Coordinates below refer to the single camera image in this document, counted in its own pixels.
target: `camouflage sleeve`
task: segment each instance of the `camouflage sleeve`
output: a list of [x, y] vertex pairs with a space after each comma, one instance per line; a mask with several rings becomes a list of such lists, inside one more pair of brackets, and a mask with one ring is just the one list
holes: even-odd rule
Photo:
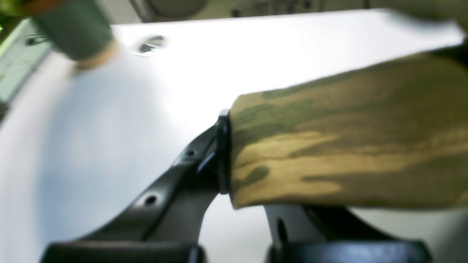
[[458, 46], [240, 96], [234, 207], [468, 204], [467, 55]]
[[455, 19], [468, 29], [466, 0], [370, 0], [372, 8], [392, 8], [423, 19]]

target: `camouflage fabric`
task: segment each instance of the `camouflage fabric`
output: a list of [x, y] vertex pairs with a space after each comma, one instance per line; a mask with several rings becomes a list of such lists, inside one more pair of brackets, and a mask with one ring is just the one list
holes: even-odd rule
[[468, 29], [466, 0], [369, 0], [371, 8], [392, 8], [422, 19], [455, 19]]
[[240, 96], [234, 207], [468, 204], [467, 58], [463, 45]]

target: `white surface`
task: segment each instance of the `white surface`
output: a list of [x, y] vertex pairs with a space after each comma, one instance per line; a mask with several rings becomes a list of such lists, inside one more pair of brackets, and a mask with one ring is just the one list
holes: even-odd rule
[[[111, 219], [239, 94], [462, 38], [451, 23], [409, 23], [381, 11], [114, 29], [126, 48], [112, 63], [72, 76], [71, 62], [50, 55], [0, 130], [1, 263], [36, 262], [47, 242], [79, 237]], [[129, 52], [154, 34], [167, 39], [165, 48], [150, 57]], [[425, 238], [437, 257], [463, 217], [359, 213], [388, 231]], [[442, 232], [447, 236], [439, 239]], [[262, 208], [233, 211], [226, 196], [216, 198], [200, 243], [213, 263], [262, 262], [270, 243]]]

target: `black bracket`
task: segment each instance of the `black bracket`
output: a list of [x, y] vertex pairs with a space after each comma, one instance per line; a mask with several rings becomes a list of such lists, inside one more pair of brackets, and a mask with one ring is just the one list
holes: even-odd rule
[[[198, 237], [212, 200], [229, 192], [230, 151], [224, 110], [122, 213], [83, 238], [50, 245], [42, 263], [206, 262]], [[345, 208], [264, 207], [273, 239], [270, 263], [430, 262], [421, 242], [379, 232]]]

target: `hole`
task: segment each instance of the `hole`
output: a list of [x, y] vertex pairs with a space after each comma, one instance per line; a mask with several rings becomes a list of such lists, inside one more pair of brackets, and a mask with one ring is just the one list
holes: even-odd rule
[[155, 196], [150, 196], [146, 198], [145, 200], [145, 205], [152, 205], [156, 202], [156, 197]]
[[286, 227], [281, 219], [278, 219], [278, 235], [281, 242], [288, 242], [288, 234], [286, 232]]

